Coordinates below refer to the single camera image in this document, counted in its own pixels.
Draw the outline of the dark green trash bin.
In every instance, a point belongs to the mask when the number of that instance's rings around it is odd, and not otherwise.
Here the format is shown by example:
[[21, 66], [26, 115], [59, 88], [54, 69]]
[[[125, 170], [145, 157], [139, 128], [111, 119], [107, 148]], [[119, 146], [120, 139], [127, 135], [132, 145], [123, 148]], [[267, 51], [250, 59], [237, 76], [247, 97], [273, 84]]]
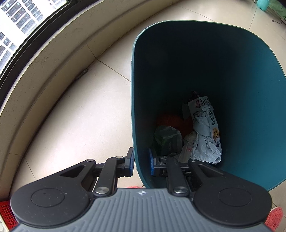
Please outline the dark green trash bin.
[[193, 129], [188, 102], [208, 97], [222, 146], [218, 168], [271, 190], [285, 180], [285, 73], [274, 53], [250, 31], [200, 21], [165, 21], [144, 29], [132, 51], [132, 136], [139, 176], [147, 188], [149, 148], [164, 117]]

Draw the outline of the white plastic bag trash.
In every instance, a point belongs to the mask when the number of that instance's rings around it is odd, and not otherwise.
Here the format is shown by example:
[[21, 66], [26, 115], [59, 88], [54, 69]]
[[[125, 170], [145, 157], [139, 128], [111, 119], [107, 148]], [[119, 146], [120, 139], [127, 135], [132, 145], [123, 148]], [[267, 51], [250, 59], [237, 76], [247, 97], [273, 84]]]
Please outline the white plastic bag trash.
[[193, 130], [189, 135], [187, 135], [184, 138], [184, 145], [182, 147], [181, 154], [178, 157], [178, 162], [188, 163], [188, 160], [191, 157], [196, 137], [197, 137], [197, 132]]

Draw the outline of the green plastic wrapper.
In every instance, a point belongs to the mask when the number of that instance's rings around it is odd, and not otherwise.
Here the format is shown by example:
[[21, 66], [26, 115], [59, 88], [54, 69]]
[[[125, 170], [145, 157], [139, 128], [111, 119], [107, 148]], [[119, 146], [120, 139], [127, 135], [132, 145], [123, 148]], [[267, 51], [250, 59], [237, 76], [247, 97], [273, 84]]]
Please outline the green plastic wrapper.
[[182, 143], [182, 136], [180, 131], [171, 126], [159, 127], [154, 133], [154, 138], [156, 142], [161, 146], [169, 142], [171, 142], [173, 145], [181, 145]]

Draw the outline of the white cookie box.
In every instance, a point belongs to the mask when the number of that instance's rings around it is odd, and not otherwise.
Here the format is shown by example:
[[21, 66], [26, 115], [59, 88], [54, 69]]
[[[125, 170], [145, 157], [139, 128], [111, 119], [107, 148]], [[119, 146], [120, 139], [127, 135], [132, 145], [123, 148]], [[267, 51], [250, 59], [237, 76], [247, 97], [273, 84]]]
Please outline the white cookie box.
[[214, 156], [222, 154], [219, 127], [208, 97], [198, 97], [188, 102], [193, 119], [193, 129], [198, 134], [197, 154]]

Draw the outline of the red plastic basket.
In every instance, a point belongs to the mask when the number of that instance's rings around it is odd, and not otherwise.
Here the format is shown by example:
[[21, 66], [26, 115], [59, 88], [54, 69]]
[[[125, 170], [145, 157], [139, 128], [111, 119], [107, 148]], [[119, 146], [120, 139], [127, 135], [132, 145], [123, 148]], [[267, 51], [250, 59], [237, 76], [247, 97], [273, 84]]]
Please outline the red plastic basket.
[[18, 225], [16, 218], [12, 212], [10, 201], [1, 201], [0, 202], [0, 211], [1, 218], [4, 220], [4, 223], [8, 230], [12, 230]]

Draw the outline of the pink fuzzy slipper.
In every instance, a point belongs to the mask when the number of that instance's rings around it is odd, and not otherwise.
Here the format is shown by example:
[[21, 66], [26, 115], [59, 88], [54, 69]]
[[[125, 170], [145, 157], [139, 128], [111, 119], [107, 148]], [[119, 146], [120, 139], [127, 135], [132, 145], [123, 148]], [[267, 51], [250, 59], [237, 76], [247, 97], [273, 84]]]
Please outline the pink fuzzy slipper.
[[265, 221], [265, 225], [272, 231], [276, 231], [282, 221], [282, 218], [283, 209], [281, 207], [272, 208]]

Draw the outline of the teal spray bottle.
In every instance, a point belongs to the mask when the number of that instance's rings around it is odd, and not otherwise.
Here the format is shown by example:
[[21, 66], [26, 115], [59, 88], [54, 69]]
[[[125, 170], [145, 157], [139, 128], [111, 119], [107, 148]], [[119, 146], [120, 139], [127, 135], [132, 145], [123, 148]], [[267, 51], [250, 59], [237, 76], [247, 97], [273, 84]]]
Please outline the teal spray bottle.
[[257, 0], [257, 7], [262, 11], [266, 11], [269, 6], [270, 0]]

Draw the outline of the black window frame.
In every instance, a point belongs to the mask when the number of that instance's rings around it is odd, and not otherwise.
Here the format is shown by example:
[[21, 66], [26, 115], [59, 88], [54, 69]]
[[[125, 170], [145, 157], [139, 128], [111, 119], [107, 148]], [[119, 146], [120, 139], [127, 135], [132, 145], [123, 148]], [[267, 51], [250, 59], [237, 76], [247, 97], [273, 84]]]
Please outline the black window frame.
[[92, 35], [90, 31], [83, 31], [76, 28], [77, 19], [92, 9], [99, 1], [66, 1], [66, 3], [45, 19], [24, 42], [16, 48], [13, 54], [11, 49], [3, 45], [1, 58], [7, 57], [7, 61], [1, 65], [1, 104], [8, 98], [9, 92], [24, 68], [33, 59], [33, 56], [40, 52], [49, 42], [56, 39], [63, 39], [64, 56], [82, 44]]

